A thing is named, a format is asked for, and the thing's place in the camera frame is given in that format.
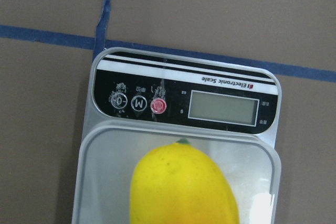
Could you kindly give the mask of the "yellow mango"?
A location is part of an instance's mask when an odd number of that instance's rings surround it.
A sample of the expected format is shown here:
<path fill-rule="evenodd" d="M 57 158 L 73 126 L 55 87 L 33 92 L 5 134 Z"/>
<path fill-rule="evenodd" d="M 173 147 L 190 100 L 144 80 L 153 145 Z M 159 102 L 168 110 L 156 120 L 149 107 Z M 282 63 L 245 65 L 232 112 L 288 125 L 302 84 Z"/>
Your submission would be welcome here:
<path fill-rule="evenodd" d="M 215 162 L 182 138 L 137 163 L 130 223 L 239 223 L 236 199 Z"/>

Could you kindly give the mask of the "silver electronic kitchen scale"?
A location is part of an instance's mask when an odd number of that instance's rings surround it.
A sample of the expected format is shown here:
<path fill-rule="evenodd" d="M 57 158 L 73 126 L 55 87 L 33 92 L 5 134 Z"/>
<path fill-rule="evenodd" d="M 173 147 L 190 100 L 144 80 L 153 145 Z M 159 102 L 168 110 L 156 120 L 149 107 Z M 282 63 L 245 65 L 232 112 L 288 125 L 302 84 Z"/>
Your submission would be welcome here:
<path fill-rule="evenodd" d="M 241 223 L 274 223 L 281 85 L 260 68 L 112 47 L 93 60 L 72 223 L 128 223 L 131 176 L 184 140 L 222 170 Z"/>

